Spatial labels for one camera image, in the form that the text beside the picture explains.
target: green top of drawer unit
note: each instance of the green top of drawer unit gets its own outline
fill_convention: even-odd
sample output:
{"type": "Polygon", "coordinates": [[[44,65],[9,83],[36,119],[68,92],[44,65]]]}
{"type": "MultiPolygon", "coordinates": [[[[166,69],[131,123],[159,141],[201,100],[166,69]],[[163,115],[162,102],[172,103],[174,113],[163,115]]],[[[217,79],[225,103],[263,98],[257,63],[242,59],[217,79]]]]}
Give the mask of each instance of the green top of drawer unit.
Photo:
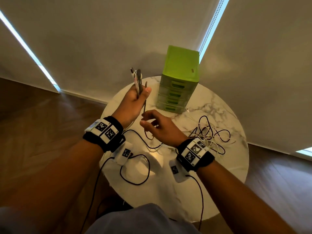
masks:
{"type": "Polygon", "coordinates": [[[198,82],[199,52],[169,45],[163,75],[198,82]]]}

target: floor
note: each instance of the floor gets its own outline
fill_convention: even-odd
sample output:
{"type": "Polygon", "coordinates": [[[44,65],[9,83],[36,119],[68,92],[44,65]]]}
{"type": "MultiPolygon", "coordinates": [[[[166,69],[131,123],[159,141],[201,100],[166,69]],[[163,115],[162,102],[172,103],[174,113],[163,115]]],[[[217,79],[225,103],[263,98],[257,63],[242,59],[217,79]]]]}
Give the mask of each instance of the floor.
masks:
{"type": "MultiPolygon", "coordinates": [[[[0,202],[31,175],[75,144],[98,119],[105,105],[66,94],[37,89],[0,78],[0,202]]],[[[312,233],[312,162],[249,145],[246,180],[259,197],[298,233],[312,233]]],[[[53,233],[78,233],[91,201],[98,168],[53,233]]],[[[120,202],[101,176],[93,209],[120,202]]],[[[205,220],[202,233],[232,233],[219,214],[205,220]]]]}

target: person's left arm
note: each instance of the person's left arm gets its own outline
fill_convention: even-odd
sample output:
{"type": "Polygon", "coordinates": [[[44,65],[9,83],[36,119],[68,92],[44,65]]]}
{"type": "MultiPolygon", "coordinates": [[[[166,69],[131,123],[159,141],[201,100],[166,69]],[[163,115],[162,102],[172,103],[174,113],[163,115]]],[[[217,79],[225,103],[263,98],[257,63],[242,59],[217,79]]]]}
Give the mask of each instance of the person's left arm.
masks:
{"type": "MultiPolygon", "coordinates": [[[[140,114],[150,92],[151,88],[144,89],[137,99],[133,85],[112,117],[127,128],[140,114]]],[[[82,139],[36,173],[2,205],[19,211],[40,232],[51,230],[76,200],[104,150],[82,139]]]]}

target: drawer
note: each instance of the drawer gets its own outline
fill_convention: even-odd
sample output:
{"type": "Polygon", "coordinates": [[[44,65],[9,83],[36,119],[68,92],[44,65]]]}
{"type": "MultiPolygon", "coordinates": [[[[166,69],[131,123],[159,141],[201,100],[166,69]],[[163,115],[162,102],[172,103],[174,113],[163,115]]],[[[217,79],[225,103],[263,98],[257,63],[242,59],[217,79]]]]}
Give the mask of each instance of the drawer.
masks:
{"type": "Polygon", "coordinates": [[[171,97],[161,95],[161,94],[158,94],[157,101],[165,103],[165,104],[169,104],[172,106],[180,106],[180,107],[185,107],[186,104],[188,103],[188,101],[186,100],[182,100],[178,98],[171,98],[171,97]]]}
{"type": "Polygon", "coordinates": [[[157,102],[156,107],[160,110],[164,110],[167,112],[173,112],[173,113],[182,113],[185,110],[185,107],[180,107],[180,106],[173,106],[169,105],[163,102],[157,102]]]}
{"type": "Polygon", "coordinates": [[[188,101],[193,92],[186,90],[176,90],[172,88],[166,88],[162,85],[159,86],[158,94],[166,95],[170,98],[182,99],[188,101]]]}
{"type": "Polygon", "coordinates": [[[184,81],[180,79],[175,79],[166,75],[161,76],[160,84],[175,90],[187,90],[193,92],[198,84],[198,82],[184,81]]]}

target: table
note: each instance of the table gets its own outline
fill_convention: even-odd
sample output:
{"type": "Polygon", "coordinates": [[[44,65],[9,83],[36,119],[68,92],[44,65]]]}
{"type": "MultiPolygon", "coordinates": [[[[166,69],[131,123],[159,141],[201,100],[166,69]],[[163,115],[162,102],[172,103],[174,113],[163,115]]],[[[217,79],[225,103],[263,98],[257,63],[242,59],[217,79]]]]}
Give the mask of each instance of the table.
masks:
{"type": "MultiPolygon", "coordinates": [[[[174,114],[162,111],[155,106],[160,76],[143,79],[142,84],[145,85],[146,81],[148,82],[148,86],[152,88],[152,92],[147,99],[146,110],[156,109],[163,115],[171,117],[182,131],[191,130],[197,126],[197,123],[188,117],[192,117],[198,121],[202,115],[206,115],[209,121],[218,128],[228,129],[230,131],[232,140],[228,143],[221,142],[221,145],[226,151],[225,155],[218,155],[214,151],[212,151],[212,154],[220,164],[242,182],[245,182],[249,166],[248,145],[244,130],[230,107],[211,90],[198,84],[186,106],[189,113],[185,111],[182,114],[174,114]]],[[[106,106],[101,118],[111,115],[117,109],[130,87],[131,85],[124,87],[113,97],[106,106]]],[[[155,138],[150,141],[145,137],[144,130],[139,125],[141,118],[139,116],[136,119],[131,129],[137,131],[150,147],[156,147],[160,142],[155,138]]],[[[127,132],[125,137],[128,142],[134,145],[134,154],[142,153],[142,151],[149,153],[147,147],[134,132],[127,132]]],[[[110,152],[107,152],[102,157],[99,163],[100,166],[110,157],[110,154],[110,152]]],[[[150,177],[140,186],[125,182],[119,175],[120,166],[111,160],[104,166],[103,173],[113,189],[131,206],[138,207],[147,203],[155,203],[170,218],[189,222],[199,221],[201,215],[201,194],[199,187],[192,178],[182,183],[176,183],[169,167],[169,160],[176,156],[175,150],[166,145],[161,146],[157,152],[150,152],[150,177]]],[[[128,160],[123,168],[123,175],[135,183],[145,180],[147,172],[147,163],[143,156],[128,160]]],[[[219,211],[204,185],[195,172],[191,171],[190,174],[197,179],[203,190],[203,220],[215,216],[219,211]]]]}

